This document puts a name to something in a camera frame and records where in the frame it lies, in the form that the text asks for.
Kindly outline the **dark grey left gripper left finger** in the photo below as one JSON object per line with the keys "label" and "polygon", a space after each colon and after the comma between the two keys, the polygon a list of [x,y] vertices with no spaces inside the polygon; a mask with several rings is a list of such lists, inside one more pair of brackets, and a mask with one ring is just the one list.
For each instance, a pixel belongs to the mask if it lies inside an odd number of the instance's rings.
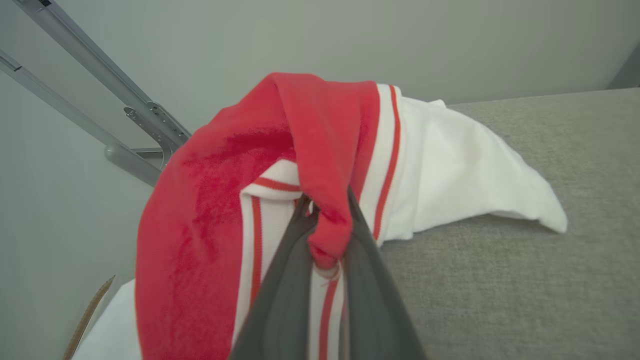
{"label": "dark grey left gripper left finger", "polygon": [[305,360],[313,256],[307,239],[318,223],[302,196],[230,353],[231,360]]}

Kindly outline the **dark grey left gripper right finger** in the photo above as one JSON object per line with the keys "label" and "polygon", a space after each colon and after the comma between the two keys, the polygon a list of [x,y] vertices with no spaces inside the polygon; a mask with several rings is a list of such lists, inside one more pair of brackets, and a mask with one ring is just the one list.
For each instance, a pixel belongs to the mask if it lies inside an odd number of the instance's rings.
{"label": "dark grey left gripper right finger", "polygon": [[424,360],[421,344],[399,289],[352,189],[352,232],[344,256],[351,360]]}

